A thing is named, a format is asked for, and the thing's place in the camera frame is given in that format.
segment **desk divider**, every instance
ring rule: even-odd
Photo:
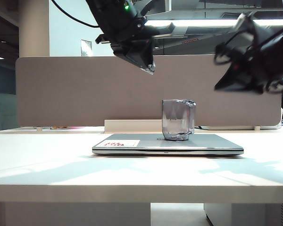
[[[102,126],[104,120],[159,120],[162,99],[197,103],[196,125],[273,126],[281,94],[214,91],[229,65],[212,55],[155,56],[147,74],[114,56],[17,60],[21,126]]]

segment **laptop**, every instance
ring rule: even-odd
[[[163,134],[113,134],[92,152],[105,155],[239,155],[243,147],[215,134],[193,134],[187,141],[165,140]]]

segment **white desk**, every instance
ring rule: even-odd
[[[283,128],[216,133],[235,158],[102,157],[88,132],[0,132],[0,202],[283,203]]]

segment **clear glass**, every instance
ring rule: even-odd
[[[192,100],[162,101],[162,132],[166,140],[188,140],[194,133],[196,103]]]

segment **fluorescent light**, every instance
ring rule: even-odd
[[[237,20],[149,20],[146,26],[168,26],[173,23],[176,27],[232,27]]]
[[[260,26],[281,26],[283,19],[254,20]],[[146,26],[162,27],[173,23],[177,27],[233,27],[237,20],[148,20]]]
[[[260,26],[281,26],[283,25],[283,19],[280,20],[254,20]]]

